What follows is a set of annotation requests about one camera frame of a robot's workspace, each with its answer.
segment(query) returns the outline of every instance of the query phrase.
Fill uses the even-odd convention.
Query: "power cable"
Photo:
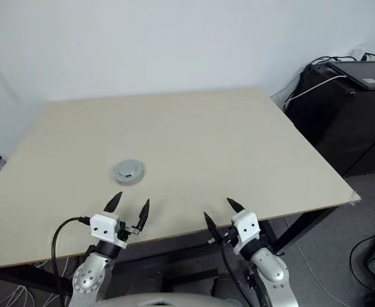
[[[339,61],[340,59],[346,59],[346,58],[349,58],[349,59],[352,59],[354,61],[356,61],[356,58],[354,58],[353,56],[323,56],[323,57],[320,57],[320,58],[316,58],[314,60],[312,60],[305,68],[304,70],[298,75],[300,76],[299,78],[299,81],[298,81],[298,84],[296,86],[296,88],[290,93],[290,95],[287,97],[287,99],[285,100],[284,104],[283,104],[283,110],[286,111],[287,109],[287,106],[289,104],[289,101],[290,99],[292,99],[292,96],[299,90],[301,90],[302,88],[304,88],[304,85],[305,85],[305,82],[306,82],[306,79],[308,77],[308,75],[311,73],[312,71],[312,67],[313,66],[317,66],[317,65],[320,65],[320,64],[323,64],[323,63],[326,63],[328,61],[331,61],[332,59],[334,59],[335,61]]]
[[[80,221],[80,220],[81,220],[81,217],[71,217],[70,219],[67,219],[61,225],[58,226],[57,230],[55,231],[54,237],[52,238],[51,262],[52,262],[52,269],[54,270],[55,282],[57,284],[57,289],[58,289],[58,292],[60,294],[60,305],[61,305],[61,307],[65,307],[65,303],[64,303],[65,292],[64,292],[63,287],[62,287],[61,278],[58,274],[58,266],[57,266],[56,252],[55,252],[57,238],[58,238],[58,234],[60,233],[61,229],[66,224],[68,224],[69,222],[72,222],[72,221]]]
[[[10,307],[12,306],[15,302],[17,302],[17,300],[20,298],[21,294],[25,291],[24,289],[25,287],[23,286],[18,286],[17,287],[17,290],[15,291],[15,293],[10,297],[10,299],[8,300],[7,304],[6,304],[6,307]],[[20,291],[20,293],[17,295],[17,297],[12,301],[13,297],[15,294],[17,294],[17,292]]]
[[[294,97],[291,97],[290,99],[287,99],[287,101],[285,102],[285,104],[283,106],[287,107],[289,105],[289,102],[294,100],[294,99],[297,99],[298,97],[301,97],[303,96],[304,94],[307,94],[308,92],[318,88],[319,86],[322,86],[323,84],[326,84],[327,82],[330,82],[330,81],[333,81],[334,79],[337,79],[337,78],[346,78],[347,76],[346,75],[336,75],[335,77],[332,77],[330,79],[327,79],[325,81],[323,81],[322,83],[319,83],[315,86],[313,86],[312,88],[309,88],[307,91],[304,91],[303,93],[297,95],[297,96],[294,96]]]
[[[22,307],[26,307],[26,304],[27,304],[27,296],[28,296],[28,289],[26,288],[26,296],[24,297],[24,305],[22,305]]]
[[[51,302],[53,301],[53,300],[55,300],[55,299],[57,299],[58,298],[58,295],[57,296],[55,296],[55,297],[53,297],[52,299],[50,299],[48,302],[46,302],[42,307],[47,307],[48,305],[50,305],[51,304]]]
[[[307,65],[307,67],[308,66],[310,66],[310,65],[312,65],[315,61],[318,61],[319,59],[323,59],[323,58],[327,58],[327,60],[325,60],[325,61],[328,61],[329,59],[332,59],[332,56],[321,56],[321,57],[319,57],[319,58],[316,58],[316,59],[313,59],[308,65]],[[303,72],[300,72],[300,73],[298,73],[293,79],[291,79],[291,81],[289,82],[289,83],[287,83],[287,85],[286,86],[284,86],[280,91],[278,91],[278,92],[276,92],[276,93],[274,93],[274,94],[272,94],[271,96],[270,96],[270,98],[273,98],[273,97],[275,97],[275,96],[277,96],[278,94],[280,94],[280,93],[282,93],[284,90],[286,90],[301,74],[302,74]]]
[[[12,297],[15,295],[15,293],[18,291],[18,287],[14,290],[13,293],[11,293],[8,297],[4,298],[2,301],[0,301],[0,305],[7,300],[7,298]]]
[[[30,296],[31,300],[33,301],[33,307],[35,307],[35,300],[34,300],[33,294],[27,288],[26,288],[26,291],[27,291],[28,295]]]
[[[232,277],[236,287],[239,289],[241,295],[243,296],[243,298],[246,300],[246,302],[248,303],[249,307],[255,307],[251,301],[251,299],[247,296],[246,292],[244,291],[243,287],[241,286],[239,280],[237,279],[237,277],[235,276],[235,274],[233,273],[233,270],[232,268],[230,267],[230,265],[228,264],[228,261],[227,261],[227,257],[226,257],[226,253],[225,253],[225,244],[224,243],[221,243],[220,244],[220,251],[221,251],[221,257],[223,259],[223,262],[225,263],[225,267],[228,271],[228,273],[230,274],[230,276]]]
[[[65,275],[65,271],[67,270],[67,267],[68,267],[68,260],[69,260],[69,258],[70,258],[70,257],[67,257],[67,260],[65,261],[65,266],[64,266],[64,269],[63,269],[63,271],[62,271],[62,273],[61,273],[61,277],[64,277],[64,275]],[[46,306],[48,306],[48,304],[49,304],[51,301],[55,300],[55,299],[58,297],[58,295],[57,295],[56,297],[52,298],[53,296],[54,296],[54,294],[51,294],[51,295],[48,297],[48,299],[45,301],[44,305],[42,305],[42,307],[46,307]]]
[[[368,241],[368,240],[371,240],[375,238],[375,235],[371,235],[370,237],[364,239],[364,240],[361,240],[360,242],[358,242],[357,244],[354,245],[354,247],[351,249],[350,253],[349,253],[349,260],[348,260],[348,265],[349,265],[349,270],[351,271],[351,274],[353,275],[354,279],[357,280],[357,282],[363,286],[364,288],[366,288],[367,290],[370,290],[371,292],[374,292],[375,293],[375,290],[372,289],[371,287],[367,286],[366,284],[364,284],[355,274],[354,272],[354,269],[353,269],[353,264],[352,264],[352,258],[353,258],[353,253],[355,251],[355,249],[361,245],[362,243],[364,243],[365,241]]]
[[[285,221],[285,224],[287,225],[287,228],[290,228],[289,226],[289,222],[287,221],[287,218],[284,217],[284,221]],[[296,248],[298,249],[301,257],[303,258],[308,270],[310,271],[311,275],[314,277],[315,281],[319,284],[319,286],[321,287],[321,289],[326,292],[332,299],[334,299],[335,301],[337,301],[338,303],[340,303],[341,305],[345,306],[345,307],[351,307],[350,305],[340,301],[339,299],[337,299],[334,295],[332,295],[331,293],[329,293],[329,291],[327,291],[327,289],[325,289],[324,285],[319,281],[319,279],[317,278],[317,276],[314,274],[310,264],[308,264],[308,261],[307,259],[305,258],[304,256],[304,253],[301,251],[300,247],[298,246],[297,242],[294,244],[296,246]]]

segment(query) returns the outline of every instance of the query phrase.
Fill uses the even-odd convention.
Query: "table top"
[[[123,186],[113,168],[145,166]],[[359,200],[271,101],[254,89],[50,102],[0,172],[0,267],[50,258],[62,221],[92,216],[119,191],[116,213],[143,233],[130,243],[230,224],[230,197],[259,219]],[[90,229],[70,223],[57,255],[86,251]]]

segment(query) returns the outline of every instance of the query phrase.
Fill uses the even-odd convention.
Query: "round metal puck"
[[[137,160],[123,160],[114,169],[115,180],[122,185],[137,184],[143,175],[143,164]]]

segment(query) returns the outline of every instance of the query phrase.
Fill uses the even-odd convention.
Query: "black computer case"
[[[314,67],[293,97],[336,75]],[[340,175],[375,173],[375,91],[338,78],[292,100],[285,113]]]

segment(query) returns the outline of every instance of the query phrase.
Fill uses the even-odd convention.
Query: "white cable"
[[[14,294],[10,297],[10,299],[8,300],[8,302],[7,302],[7,304],[6,304],[6,307],[10,307],[10,306],[12,306],[19,298],[20,298],[20,296],[21,296],[21,294],[25,291],[25,289],[24,289],[25,287],[23,287],[23,286],[18,286],[17,287],[17,290],[14,292]],[[17,297],[12,301],[12,302],[10,302],[12,299],[13,299],[13,297],[14,297],[14,295],[15,294],[17,294],[17,292],[19,291],[19,290],[21,290],[21,292],[17,295]]]
[[[284,105],[287,107],[287,105],[289,104],[289,102],[292,101],[293,99],[301,97],[304,94],[307,94],[308,92],[314,90],[315,88],[318,88],[319,86],[322,86],[323,84],[326,84],[327,82],[333,81],[334,79],[337,79],[337,78],[346,78],[346,77],[347,77],[346,75],[336,75],[335,77],[332,77],[332,78],[330,78],[328,80],[323,81],[322,83],[319,83],[319,84],[313,86],[312,88],[309,88],[307,91],[304,91],[303,93],[298,94],[297,96],[291,97]]]
[[[26,291],[27,291],[27,293],[29,294],[29,296],[30,296],[31,300],[33,301],[33,307],[35,307],[35,301],[34,301],[34,297],[33,297],[33,294],[32,294],[32,293],[31,293],[31,291],[30,291],[30,290],[28,290],[27,288],[26,288]]]
[[[15,291],[13,293],[11,293],[8,297],[6,297],[5,299],[3,299],[1,302],[0,302],[0,305],[7,299],[9,298],[10,296],[12,296],[13,294],[15,293]]]
[[[42,267],[44,264],[46,264],[48,261],[45,261],[43,262],[42,264],[40,264],[39,266],[37,266],[36,268],[39,268],[39,267]]]
[[[58,297],[59,297],[59,295],[53,297],[47,304],[43,305],[42,307],[47,307],[53,300],[55,300]]]
[[[331,56],[322,56],[321,58],[318,58],[318,59],[316,59],[315,61],[319,61],[319,60],[321,60],[321,59],[323,59],[323,58],[329,58],[328,60],[331,60]],[[291,81],[290,81],[289,83],[287,83],[287,85],[284,86],[280,91],[278,91],[278,92],[272,94],[272,95],[270,96],[270,98],[273,98],[273,97],[277,96],[278,94],[280,94],[281,92],[283,92],[284,90],[286,90],[290,85],[293,84],[293,82],[294,82],[295,80],[297,80],[297,78],[301,75],[301,73],[302,73],[303,71],[304,71],[304,69],[301,70],[301,72],[299,72],[299,73],[298,73],[293,79],[291,79]]]
[[[64,266],[64,269],[62,270],[61,277],[64,276],[65,271],[67,270],[67,267],[68,267],[68,260],[69,260],[69,259],[70,259],[70,257],[67,257],[67,260],[65,261],[65,266]]]
[[[284,217],[284,221],[287,224],[287,227],[289,228],[290,227],[289,226],[289,222],[287,221],[286,217]],[[303,260],[304,260],[305,264],[307,265],[308,270],[310,271],[311,275],[314,277],[315,281],[319,284],[319,286],[322,288],[322,290],[324,292],[326,292],[332,299],[334,299],[335,301],[337,301],[338,303],[340,303],[341,305],[343,305],[345,307],[351,307],[350,305],[348,305],[346,303],[343,303],[342,301],[340,301],[339,299],[337,299],[334,295],[332,295],[331,293],[329,293],[329,291],[327,291],[327,289],[325,289],[325,287],[323,286],[323,284],[318,280],[317,276],[314,274],[313,270],[311,269],[311,266],[308,264],[307,259],[305,258],[304,254],[301,251],[300,247],[298,246],[297,242],[294,245],[298,249],[301,257],[303,257]]]
[[[49,303],[50,299],[54,296],[54,294],[50,294],[50,296],[47,298],[47,300],[44,302],[44,305],[42,305],[42,307],[46,307],[47,304]]]
[[[27,294],[28,294],[28,289],[26,288],[26,296],[24,298],[24,305],[22,305],[22,307],[26,307],[27,305]]]

